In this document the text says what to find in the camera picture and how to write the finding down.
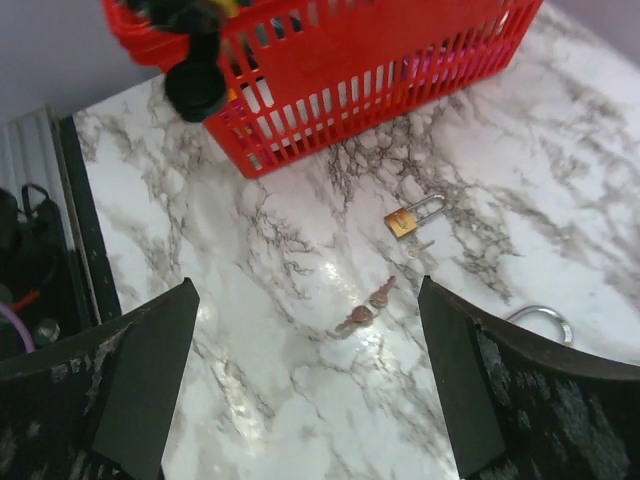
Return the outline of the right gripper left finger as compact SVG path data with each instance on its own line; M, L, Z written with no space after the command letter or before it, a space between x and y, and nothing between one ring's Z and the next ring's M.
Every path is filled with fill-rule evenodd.
M200 298L191 279L1 363L4 479L161 479Z

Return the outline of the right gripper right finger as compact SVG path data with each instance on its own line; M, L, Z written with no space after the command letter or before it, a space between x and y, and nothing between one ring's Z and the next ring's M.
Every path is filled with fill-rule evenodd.
M638 478L637 366L527 331L430 277L418 304L460 478Z

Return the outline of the large brass padlock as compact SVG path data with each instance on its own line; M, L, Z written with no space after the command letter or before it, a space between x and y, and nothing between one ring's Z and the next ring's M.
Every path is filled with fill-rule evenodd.
M565 346L573 345L572 326L562 314L548 306L529 305L515 311L505 320Z

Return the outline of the small brass padlock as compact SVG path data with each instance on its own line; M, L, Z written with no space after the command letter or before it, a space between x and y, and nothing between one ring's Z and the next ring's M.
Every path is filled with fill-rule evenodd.
M386 215L384 224L396 239L402 239L433 217L443 213L446 208L446 197L442 194L432 194L417 203L401 207Z

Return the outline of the yellow black padlock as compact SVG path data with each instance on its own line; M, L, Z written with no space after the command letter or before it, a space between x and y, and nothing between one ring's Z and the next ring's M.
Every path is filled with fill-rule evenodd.
M188 37L186 58L165 75L164 91L179 116L201 123L218 113L228 99L224 74L218 66L221 29L237 15L238 1L126 1L152 28Z

